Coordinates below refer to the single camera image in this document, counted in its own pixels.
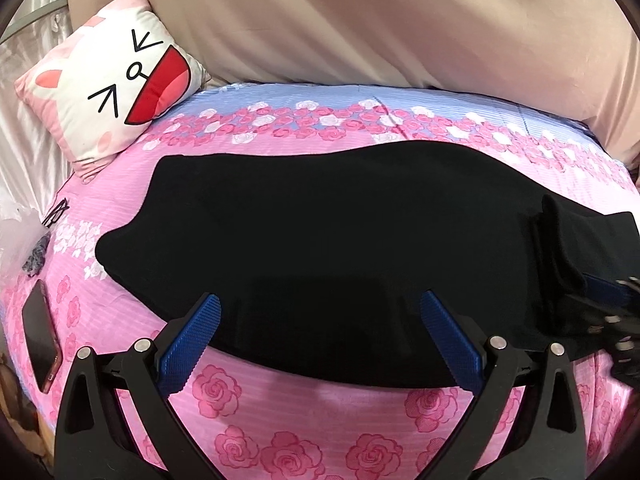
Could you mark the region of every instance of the bed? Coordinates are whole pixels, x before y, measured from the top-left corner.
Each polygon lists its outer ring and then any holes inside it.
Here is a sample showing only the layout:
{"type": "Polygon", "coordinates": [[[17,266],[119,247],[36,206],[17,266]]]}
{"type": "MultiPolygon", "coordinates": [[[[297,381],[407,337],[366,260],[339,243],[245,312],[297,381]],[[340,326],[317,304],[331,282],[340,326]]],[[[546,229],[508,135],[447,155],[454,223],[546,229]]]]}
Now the bed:
{"type": "MultiPolygon", "coordinates": [[[[41,394],[24,344],[20,309],[34,278],[0,296],[11,355],[27,393],[52,428],[76,351],[127,349],[164,323],[117,285],[95,259],[99,237],[129,222],[158,160],[167,155],[329,153],[386,142],[454,142],[515,168],[604,214],[631,211],[640,196],[624,165],[581,123],[472,94],[369,86],[235,84],[172,108],[88,184],[72,176],[58,191],[70,209],[57,224],[41,278],[64,363],[41,394]]],[[[575,363],[588,469],[611,449],[630,391],[612,380],[606,354],[575,363]]],[[[471,401],[459,388],[401,390],[328,383],[258,367],[207,348],[171,403],[213,463],[233,479],[413,478],[440,449],[471,401]],[[373,462],[363,459],[371,449],[373,462]],[[296,466],[279,468],[276,457],[296,466]]],[[[481,464],[494,460],[522,390],[512,391],[481,464]]],[[[159,458],[129,394],[120,402],[143,456],[159,458]]]]}

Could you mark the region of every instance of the cat face pillow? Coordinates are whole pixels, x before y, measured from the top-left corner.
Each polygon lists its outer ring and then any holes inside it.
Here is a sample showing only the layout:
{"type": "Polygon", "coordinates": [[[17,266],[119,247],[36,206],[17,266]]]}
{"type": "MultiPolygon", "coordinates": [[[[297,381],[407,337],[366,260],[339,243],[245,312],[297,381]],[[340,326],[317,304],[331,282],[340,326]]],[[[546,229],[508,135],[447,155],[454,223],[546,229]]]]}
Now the cat face pillow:
{"type": "Polygon", "coordinates": [[[86,183],[208,80],[148,0],[114,0],[15,82],[86,183]]]}

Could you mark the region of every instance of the metal rivet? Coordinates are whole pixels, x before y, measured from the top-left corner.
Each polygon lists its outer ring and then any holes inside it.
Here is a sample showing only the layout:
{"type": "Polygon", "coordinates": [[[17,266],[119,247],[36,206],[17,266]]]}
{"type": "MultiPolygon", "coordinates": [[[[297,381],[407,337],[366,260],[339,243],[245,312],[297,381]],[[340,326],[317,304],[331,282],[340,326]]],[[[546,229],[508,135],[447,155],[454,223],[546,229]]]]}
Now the metal rivet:
{"type": "Polygon", "coordinates": [[[558,356],[564,354],[564,346],[562,346],[560,343],[551,343],[551,346],[549,347],[549,349],[551,350],[552,354],[555,354],[558,356]]]}
{"type": "Polygon", "coordinates": [[[87,359],[91,355],[91,349],[88,346],[83,346],[78,350],[78,359],[87,359]]]}
{"type": "Polygon", "coordinates": [[[496,350],[507,348],[507,340],[503,337],[500,337],[499,335],[494,335],[491,339],[489,339],[489,344],[496,350]]]}
{"type": "Polygon", "coordinates": [[[151,341],[149,339],[138,339],[133,348],[136,349],[136,352],[146,352],[151,348],[151,341]]]}
{"type": "Polygon", "coordinates": [[[633,350],[636,347],[633,341],[620,341],[616,343],[616,348],[621,352],[626,352],[627,350],[633,350]]]}

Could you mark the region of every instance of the pink cat ear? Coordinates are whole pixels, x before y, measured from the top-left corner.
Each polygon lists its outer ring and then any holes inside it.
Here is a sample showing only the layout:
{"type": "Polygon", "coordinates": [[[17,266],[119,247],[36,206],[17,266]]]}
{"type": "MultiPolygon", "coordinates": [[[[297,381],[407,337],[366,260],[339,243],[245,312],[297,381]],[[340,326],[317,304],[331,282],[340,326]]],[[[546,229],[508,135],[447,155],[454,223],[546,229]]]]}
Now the pink cat ear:
{"type": "Polygon", "coordinates": [[[105,18],[101,18],[100,16],[94,16],[89,18],[89,20],[84,24],[85,27],[95,27],[98,23],[102,23],[105,18]]]}
{"type": "Polygon", "coordinates": [[[57,88],[61,75],[62,70],[46,70],[38,74],[35,82],[43,88],[57,88]]]}

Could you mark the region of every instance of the black fabric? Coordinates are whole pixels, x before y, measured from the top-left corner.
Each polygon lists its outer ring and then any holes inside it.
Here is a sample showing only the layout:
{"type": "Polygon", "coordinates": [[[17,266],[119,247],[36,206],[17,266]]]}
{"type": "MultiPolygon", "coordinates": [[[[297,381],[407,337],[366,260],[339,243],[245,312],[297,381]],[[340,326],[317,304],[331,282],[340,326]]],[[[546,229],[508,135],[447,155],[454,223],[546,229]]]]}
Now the black fabric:
{"type": "Polygon", "coordinates": [[[327,155],[162,158],[126,226],[96,257],[161,318],[217,294],[211,344],[281,370],[399,387],[453,385],[420,322],[432,288],[487,335],[548,335],[531,219],[543,196],[602,215],[476,150],[397,142],[327,155]]]}
{"type": "Polygon", "coordinates": [[[585,274],[608,282],[640,276],[640,235],[630,212],[583,216],[560,201],[545,196],[542,213],[536,221],[539,229],[543,271],[549,280],[550,294],[586,294],[585,274]]]}

